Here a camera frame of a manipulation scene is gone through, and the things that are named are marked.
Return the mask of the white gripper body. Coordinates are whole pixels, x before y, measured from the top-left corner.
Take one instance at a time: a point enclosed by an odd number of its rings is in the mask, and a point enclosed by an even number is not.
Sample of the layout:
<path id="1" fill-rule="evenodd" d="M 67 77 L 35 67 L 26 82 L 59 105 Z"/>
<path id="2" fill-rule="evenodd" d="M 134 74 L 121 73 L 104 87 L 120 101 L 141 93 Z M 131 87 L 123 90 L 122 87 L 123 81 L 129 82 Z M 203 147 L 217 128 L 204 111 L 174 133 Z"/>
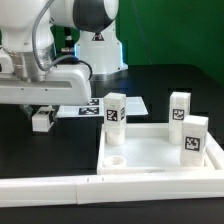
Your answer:
<path id="1" fill-rule="evenodd" d="M 42 82 L 0 74 L 0 104 L 87 105 L 90 98 L 89 69 L 83 64 L 59 65 Z"/>

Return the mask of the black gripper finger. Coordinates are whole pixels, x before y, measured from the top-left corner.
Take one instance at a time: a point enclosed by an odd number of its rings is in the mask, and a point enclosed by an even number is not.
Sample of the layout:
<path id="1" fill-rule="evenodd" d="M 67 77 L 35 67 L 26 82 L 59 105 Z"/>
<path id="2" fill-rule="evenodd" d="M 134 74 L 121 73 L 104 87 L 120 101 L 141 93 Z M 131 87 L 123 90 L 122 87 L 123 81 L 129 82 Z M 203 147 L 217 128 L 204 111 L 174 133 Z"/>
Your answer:
<path id="1" fill-rule="evenodd" d="M 28 117 L 33 115 L 33 108 L 31 105 L 21 105 L 20 108 Z"/>

